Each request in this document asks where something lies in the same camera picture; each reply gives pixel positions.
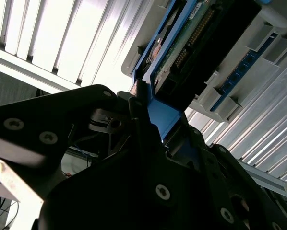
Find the wire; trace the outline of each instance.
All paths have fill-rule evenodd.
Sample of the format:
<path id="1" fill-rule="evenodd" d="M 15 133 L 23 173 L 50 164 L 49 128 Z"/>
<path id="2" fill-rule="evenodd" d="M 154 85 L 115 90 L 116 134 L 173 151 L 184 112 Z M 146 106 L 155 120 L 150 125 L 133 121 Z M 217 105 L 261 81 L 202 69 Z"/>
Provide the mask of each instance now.
<path id="1" fill-rule="evenodd" d="M 73 175 L 68 175 L 67 173 L 65 173 L 63 170 L 61 170 L 63 174 L 65 174 L 65 176 L 67 177 L 72 177 Z"/>
<path id="2" fill-rule="evenodd" d="M 11 205 L 9 205 L 6 209 L 4 209 L 4 211 L 6 211 L 7 209 L 9 209 L 12 205 L 14 205 L 15 203 L 18 203 L 17 201 L 13 202 Z"/>
<path id="3" fill-rule="evenodd" d="M 88 168 L 88 167 L 89 167 L 89 166 L 88 166 L 88 156 L 90 156 L 90 155 L 85 154 L 85 153 L 80 149 L 80 147 L 78 147 L 77 144 L 74 144 L 74 146 L 75 146 L 76 148 L 78 148 L 78 150 L 86 157 L 86 165 L 87 165 L 87 168 Z"/>
<path id="4" fill-rule="evenodd" d="M 85 154 L 81 149 L 80 147 L 78 147 L 78 145 L 74 144 L 74 146 L 84 155 L 84 156 L 88 156 L 88 154 Z"/>
<path id="5" fill-rule="evenodd" d="M 17 207 L 17 212 L 15 213 L 15 216 L 13 217 L 13 219 L 5 226 L 2 230 L 4 230 L 4 229 L 9 229 L 9 225 L 10 225 L 11 223 L 13 223 L 13 221 L 14 221 L 15 218 L 17 217 L 18 212 L 19 212 L 19 203 L 17 202 L 17 204 L 18 204 L 18 207 Z"/>

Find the circuit board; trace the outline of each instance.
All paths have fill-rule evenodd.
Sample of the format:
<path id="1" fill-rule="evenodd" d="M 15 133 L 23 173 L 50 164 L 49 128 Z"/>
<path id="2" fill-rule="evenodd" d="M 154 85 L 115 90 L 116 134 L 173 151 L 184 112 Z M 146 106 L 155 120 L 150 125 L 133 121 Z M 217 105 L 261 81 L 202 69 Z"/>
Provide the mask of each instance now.
<path id="1" fill-rule="evenodd" d="M 181 54 L 183 49 L 189 39 L 192 37 L 197 26 L 200 25 L 203 17 L 206 15 L 208 9 L 210 8 L 212 2 L 214 1 L 200 1 L 196 4 L 194 10 L 190 14 L 187 22 L 184 24 L 179 35 L 175 39 L 175 42 L 172 44 L 168 53 L 161 62 L 154 79 L 158 80 L 161 78 L 162 74 L 170 69 L 172 64 L 181 59 Z"/>

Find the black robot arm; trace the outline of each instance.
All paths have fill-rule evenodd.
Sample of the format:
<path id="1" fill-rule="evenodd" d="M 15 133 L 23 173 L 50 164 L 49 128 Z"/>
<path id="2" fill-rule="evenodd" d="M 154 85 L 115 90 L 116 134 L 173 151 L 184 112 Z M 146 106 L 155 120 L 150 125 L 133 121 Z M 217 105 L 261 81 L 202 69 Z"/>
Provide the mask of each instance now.
<path id="1" fill-rule="evenodd" d="M 134 94 L 93 85 L 1 106 L 0 195 L 33 203 L 38 230 L 287 229 L 227 149 L 185 116 L 162 143 Z M 64 179 L 68 146 L 97 133 L 99 161 Z"/>

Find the blue plastic part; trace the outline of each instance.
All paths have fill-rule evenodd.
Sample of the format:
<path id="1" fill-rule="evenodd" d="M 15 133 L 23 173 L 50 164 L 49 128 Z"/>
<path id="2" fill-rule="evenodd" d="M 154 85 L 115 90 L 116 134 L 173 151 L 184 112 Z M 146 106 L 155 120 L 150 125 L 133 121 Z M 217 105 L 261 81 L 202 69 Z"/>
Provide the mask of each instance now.
<path id="1" fill-rule="evenodd" d="M 143 55 L 139 59 L 138 63 L 136 64 L 133 72 L 133 83 L 136 82 L 136 71 L 140 67 L 140 65 L 147 59 L 147 56 L 149 55 L 151 48 L 155 42 L 155 39 L 157 38 L 157 35 L 161 32 L 163 27 L 165 26 L 166 18 L 169 16 L 170 11 L 172 10 L 174 3 L 176 1 L 173 0 L 172 3 L 169 6 L 169 9 L 163 18 L 160 26 L 158 27 L 156 33 L 154 34 L 153 38 L 151 39 L 150 43 L 148 44 L 146 50 L 144 51 Z M 168 134 L 168 132 L 172 129 L 172 127 L 175 125 L 175 123 L 180 119 L 181 113 L 184 111 L 179 111 L 175 108 L 172 108 L 169 105 L 166 105 L 165 103 L 161 102 L 155 97 L 154 93 L 154 81 L 152 80 L 154 78 L 154 74 L 159 67 L 161 61 L 165 57 L 166 53 L 170 49 L 170 46 L 174 42 L 174 39 L 179 34 L 181 28 L 183 27 L 184 23 L 188 19 L 190 13 L 192 12 L 193 8 L 195 7 L 197 3 L 197 0 L 188 0 L 185 4 L 181 14 L 177 18 L 174 26 L 172 27 L 170 33 L 168 34 L 165 42 L 163 43 L 160 51 L 157 54 L 156 59 L 150 66 L 149 70 L 145 73 L 143 80 L 146 81 L 148 84 L 148 112 L 150 116 L 150 120 L 152 124 L 155 124 L 158 127 L 159 133 L 161 138 L 165 138 L 165 136 Z"/>
<path id="2" fill-rule="evenodd" d="M 135 84 L 135 82 L 136 82 L 136 70 L 140 67 L 140 65 L 143 63 L 143 61 L 148 58 L 148 55 L 150 54 L 150 51 L 154 45 L 156 37 L 161 33 L 162 29 L 165 27 L 166 19 L 169 16 L 169 14 L 170 14 L 172 8 L 174 7 L 176 1 L 177 0 L 172 0 L 171 4 L 168 7 L 166 14 L 164 15 L 164 17 L 163 17 L 161 23 L 159 24 L 156 32 L 154 33 L 153 37 L 151 38 L 147 48 L 144 50 L 142 56 L 140 57 L 139 61 L 137 62 L 135 68 L 133 69 L 133 72 L 132 72 L 133 84 Z"/>
<path id="3" fill-rule="evenodd" d="M 151 123 L 158 127 L 162 139 L 166 137 L 175 123 L 181 117 L 181 113 L 170 106 L 153 99 L 148 105 Z"/>
<path id="4" fill-rule="evenodd" d="M 250 50 L 243 60 L 237 65 L 234 71 L 228 76 L 225 83 L 218 89 L 218 92 L 221 94 L 218 101 L 210 109 L 211 112 L 214 112 L 223 100 L 229 95 L 237 83 L 246 75 L 254 63 L 259 59 L 259 57 L 264 53 L 264 51 L 270 46 L 274 39 L 278 36 L 277 33 L 272 33 L 270 37 L 266 40 L 263 46 L 255 52 Z"/>
<path id="5" fill-rule="evenodd" d="M 271 3 L 273 0 L 260 0 L 261 3 L 263 4 L 268 4 Z"/>

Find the electronic component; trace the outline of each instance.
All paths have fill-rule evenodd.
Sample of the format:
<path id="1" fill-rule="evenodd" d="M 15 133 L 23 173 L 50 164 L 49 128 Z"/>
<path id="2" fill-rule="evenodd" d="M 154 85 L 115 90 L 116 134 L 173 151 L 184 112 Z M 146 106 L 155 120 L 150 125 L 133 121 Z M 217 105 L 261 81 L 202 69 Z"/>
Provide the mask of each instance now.
<path id="1" fill-rule="evenodd" d="M 209 4 L 211 6 L 203 16 L 198 12 L 194 17 L 199 23 L 188 35 L 184 47 L 175 51 L 176 43 L 180 44 L 180 35 L 173 42 L 172 51 L 167 53 L 171 57 L 175 56 L 171 53 L 179 53 L 173 64 L 164 58 L 167 65 L 160 64 L 156 71 L 156 98 L 178 110 L 185 110 L 194 97 L 202 93 L 205 82 L 260 10 L 252 0 L 218 0 Z"/>
<path id="2" fill-rule="evenodd" d="M 237 65 L 234 71 L 229 75 L 225 83 L 218 89 L 218 93 L 221 95 L 217 102 L 211 108 L 211 112 L 214 112 L 218 106 L 223 102 L 225 97 L 232 91 L 232 89 L 237 85 L 237 83 L 245 76 L 245 74 L 250 70 L 254 63 L 259 59 L 259 57 L 264 53 L 264 51 L 270 46 L 274 39 L 278 36 L 277 33 L 272 33 L 263 46 L 258 52 L 250 50 L 243 60 Z"/>

